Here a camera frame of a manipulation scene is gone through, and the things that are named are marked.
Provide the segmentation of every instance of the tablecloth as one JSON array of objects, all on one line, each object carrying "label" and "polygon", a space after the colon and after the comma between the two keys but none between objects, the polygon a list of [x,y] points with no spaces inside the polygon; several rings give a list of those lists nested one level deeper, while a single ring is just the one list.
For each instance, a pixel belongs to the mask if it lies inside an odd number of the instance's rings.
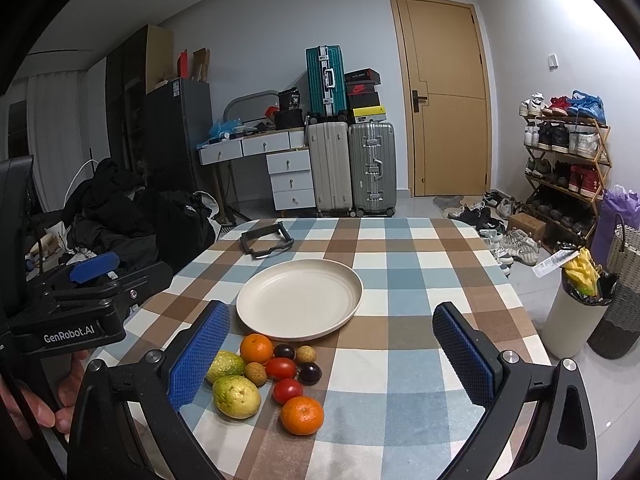
[{"label": "tablecloth", "polygon": [[[230,305],[231,332],[223,349],[238,351],[247,328],[234,302],[243,284],[269,266],[327,258],[352,267],[364,293],[342,329],[311,342],[324,371],[305,395],[325,412],[317,434],[295,437],[278,422],[272,383],[260,388],[260,412],[224,419],[203,383],[180,410],[209,457],[229,479],[436,479],[467,439],[483,410],[473,406],[431,327],[433,309],[452,301],[500,349],[529,362],[548,357],[519,298],[475,229],[448,219],[283,219],[290,251],[254,260],[239,245],[242,232],[223,235],[126,322],[126,338],[100,349],[108,365],[138,361],[165,348],[190,326],[209,300]],[[258,240],[255,248],[272,245]],[[494,470],[508,470],[532,409],[526,405]],[[134,416],[140,420],[139,410]]]}]

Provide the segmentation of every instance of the white paper tag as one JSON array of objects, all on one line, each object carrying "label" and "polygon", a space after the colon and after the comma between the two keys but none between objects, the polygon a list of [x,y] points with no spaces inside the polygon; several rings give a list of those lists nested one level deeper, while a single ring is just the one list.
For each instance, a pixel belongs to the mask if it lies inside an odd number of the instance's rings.
[{"label": "white paper tag", "polygon": [[549,256],[546,260],[538,263],[533,267],[533,273],[542,278],[542,276],[546,276],[553,270],[556,270],[558,267],[564,265],[567,262],[573,260],[579,253],[579,251],[558,251],[555,254]]}]

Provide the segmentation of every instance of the silver suitcase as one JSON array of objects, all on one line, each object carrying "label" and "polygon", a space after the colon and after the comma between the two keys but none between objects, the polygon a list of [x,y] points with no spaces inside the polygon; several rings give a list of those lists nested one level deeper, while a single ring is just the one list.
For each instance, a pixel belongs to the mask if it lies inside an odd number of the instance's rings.
[{"label": "silver suitcase", "polygon": [[347,123],[310,124],[306,136],[318,211],[350,210],[353,198]]},{"label": "silver suitcase", "polygon": [[349,127],[349,154],[353,208],[365,213],[396,212],[396,141],[389,123],[363,123]]}]

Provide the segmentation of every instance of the purple plastic bag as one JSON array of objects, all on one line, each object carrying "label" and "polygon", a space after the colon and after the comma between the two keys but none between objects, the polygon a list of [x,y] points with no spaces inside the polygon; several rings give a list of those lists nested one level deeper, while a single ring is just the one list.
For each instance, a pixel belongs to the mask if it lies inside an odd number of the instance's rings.
[{"label": "purple plastic bag", "polygon": [[622,186],[604,190],[598,226],[591,244],[591,257],[603,267],[607,265],[609,249],[616,229],[616,215],[622,216],[625,224],[640,228],[640,200],[637,193],[625,191]]}]

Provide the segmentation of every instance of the white desk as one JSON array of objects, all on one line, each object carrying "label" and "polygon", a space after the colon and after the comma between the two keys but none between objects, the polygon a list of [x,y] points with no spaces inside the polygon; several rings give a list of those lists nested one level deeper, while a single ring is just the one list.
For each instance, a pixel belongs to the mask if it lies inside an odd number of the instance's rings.
[{"label": "white desk", "polygon": [[304,128],[294,128],[223,140],[198,150],[200,163],[204,166],[265,154],[276,210],[315,207],[311,161],[309,149],[303,147],[304,136]]}]

